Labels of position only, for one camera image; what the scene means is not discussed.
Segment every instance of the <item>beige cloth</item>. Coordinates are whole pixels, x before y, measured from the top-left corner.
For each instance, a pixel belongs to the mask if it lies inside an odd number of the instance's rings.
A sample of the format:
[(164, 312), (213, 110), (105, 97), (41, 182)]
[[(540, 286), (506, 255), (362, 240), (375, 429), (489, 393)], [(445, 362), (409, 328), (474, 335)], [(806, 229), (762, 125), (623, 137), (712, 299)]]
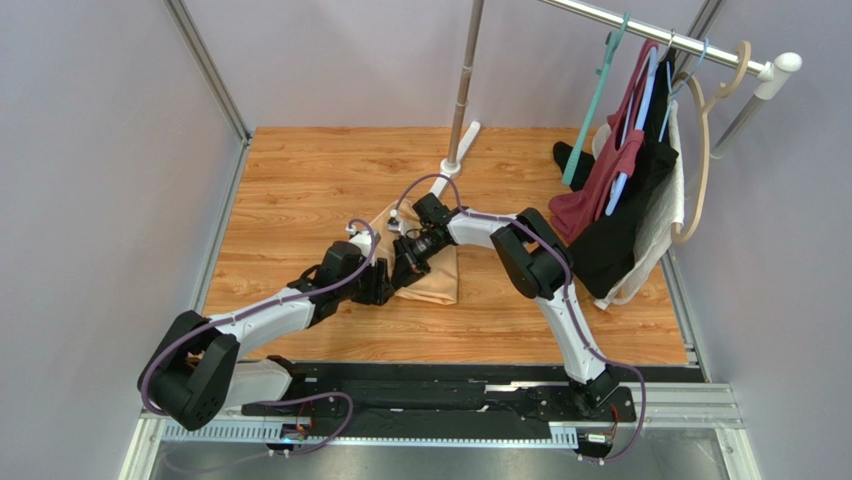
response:
[[(378, 217), (370, 222), (370, 226), (382, 236), (376, 256), (388, 260), (388, 275), (393, 273), (393, 241), (397, 238), (395, 232), (388, 231), (390, 211), (394, 207), (396, 207), (396, 202), (388, 205), (388, 208), (384, 209)], [(399, 207), (399, 215), (411, 224), (409, 228), (420, 228), (420, 222), (417, 221), (417, 214), (411, 208), (411, 201), (403, 200), (402, 205)], [(434, 257), (430, 258), (428, 262), (432, 271), (413, 285), (397, 290), (394, 296), (440, 305), (458, 303), (459, 264), (455, 245), (441, 250)]]

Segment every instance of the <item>wood grain surface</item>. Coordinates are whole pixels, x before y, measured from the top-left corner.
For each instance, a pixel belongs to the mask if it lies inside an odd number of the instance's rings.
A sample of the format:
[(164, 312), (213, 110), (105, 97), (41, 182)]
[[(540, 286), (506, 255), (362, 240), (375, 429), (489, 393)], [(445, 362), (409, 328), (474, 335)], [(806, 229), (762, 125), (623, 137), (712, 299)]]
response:
[[(486, 128), (458, 179), (465, 205), (489, 213), (526, 207), (550, 218), (548, 200), (567, 191), (551, 159), (553, 143), (573, 143), (568, 129)], [(437, 171), (447, 128), (261, 128), (216, 264), (205, 314), (263, 299), (319, 263), (346, 238), (353, 217), (371, 221), (417, 177)], [(412, 200), (431, 185), (424, 182)], [(443, 200), (452, 204), (452, 195)], [(562, 363), (538, 308), (509, 282), (497, 255), (460, 247), (459, 303), (439, 306), (394, 298), (383, 307), (346, 302), (338, 313), (281, 337), (254, 357), (293, 360)], [(578, 287), (603, 352), (638, 364), (687, 358), (659, 266), (626, 306), (601, 311)]]

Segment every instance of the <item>wooden hanger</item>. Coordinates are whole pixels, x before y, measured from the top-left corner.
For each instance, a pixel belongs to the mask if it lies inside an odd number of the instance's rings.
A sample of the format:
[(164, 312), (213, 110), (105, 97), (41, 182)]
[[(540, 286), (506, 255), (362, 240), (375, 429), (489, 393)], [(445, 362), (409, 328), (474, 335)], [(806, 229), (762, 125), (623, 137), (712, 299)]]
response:
[(676, 223), (672, 225), (672, 241), (677, 244), (686, 243), (695, 229), (698, 227), (698, 222), (701, 221), (701, 212), (704, 210), (704, 196), (707, 193), (707, 175), (710, 172), (710, 124), (708, 115), (716, 102), (720, 98), (731, 96), (740, 87), (740, 83), (745, 77), (748, 69), (748, 62), (751, 59), (751, 44), (749, 42), (740, 42), (737, 48), (734, 49), (738, 54), (737, 74), (731, 81), (731, 84), (722, 83), (716, 89), (716, 93), (709, 102), (704, 102), (704, 91), (701, 89), (701, 84), (695, 76), (689, 76), (686, 72), (681, 72), (675, 77), (675, 84), (686, 80), (686, 85), (692, 92), (692, 99), (695, 101), (695, 110), (698, 112), (698, 125), (701, 127), (701, 183), (698, 187), (698, 200), (695, 202), (695, 211), (692, 215), (692, 222), (686, 231), (683, 231), (683, 225)]

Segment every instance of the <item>teal hanger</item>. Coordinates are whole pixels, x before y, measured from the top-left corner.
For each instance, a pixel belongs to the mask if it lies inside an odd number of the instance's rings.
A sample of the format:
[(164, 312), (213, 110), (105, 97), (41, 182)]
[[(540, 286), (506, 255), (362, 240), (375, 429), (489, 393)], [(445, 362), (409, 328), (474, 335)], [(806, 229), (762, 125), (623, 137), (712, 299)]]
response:
[(583, 126), (580, 127), (580, 135), (577, 136), (577, 141), (574, 143), (571, 155), (568, 156), (568, 163), (565, 165), (565, 172), (562, 174), (563, 185), (571, 185), (571, 180), (574, 179), (574, 172), (577, 170), (577, 163), (580, 161), (580, 152), (583, 150), (583, 144), (586, 143), (586, 136), (589, 133), (589, 128), (592, 126), (592, 117), (595, 116), (595, 110), (598, 108), (598, 102), (601, 100), (603, 88), (609, 77), (609, 68), (612, 66), (615, 49), (621, 43), (621, 37), (624, 36), (624, 31), (627, 30), (627, 22), (629, 21), (630, 12), (626, 12), (624, 14), (624, 21), (621, 22), (621, 28), (618, 31), (609, 32), (606, 37), (604, 63), (601, 68), (595, 71), (601, 78), (598, 80), (598, 87), (595, 89), (595, 95), (592, 97), (592, 104), (589, 105), (589, 110), (586, 112), (586, 119), (583, 121)]

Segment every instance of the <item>white wall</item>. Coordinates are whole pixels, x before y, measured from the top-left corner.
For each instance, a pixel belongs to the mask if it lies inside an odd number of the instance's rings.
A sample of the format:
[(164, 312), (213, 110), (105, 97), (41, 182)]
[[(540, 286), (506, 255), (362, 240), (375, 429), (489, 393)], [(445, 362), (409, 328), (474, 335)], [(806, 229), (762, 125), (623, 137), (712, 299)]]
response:
[(115, 478), (238, 145), (162, 2), (0, 10), (0, 476)]
[[(705, 361), (715, 379), (733, 384), (767, 479), (849, 478), (852, 470), (850, 18), (841, 0), (818, 8), (740, 0), (710, 32), (720, 46), (751, 40), (761, 61), (785, 51), (804, 58), (713, 168), (701, 225), (676, 251)], [(705, 93), (731, 75), (714, 67), (698, 74)], [(755, 86), (752, 79), (713, 112), (714, 138)], [(682, 105), (691, 103), (683, 95)], [(696, 132), (687, 109), (680, 123)]]
[[(701, 0), (597, 0), (686, 31)], [(452, 123), (471, 0), (187, 0), (250, 127)], [(534, 0), (487, 0), (468, 119), (579, 126), (609, 27)], [(618, 105), (641, 40), (616, 54), (598, 121)]]

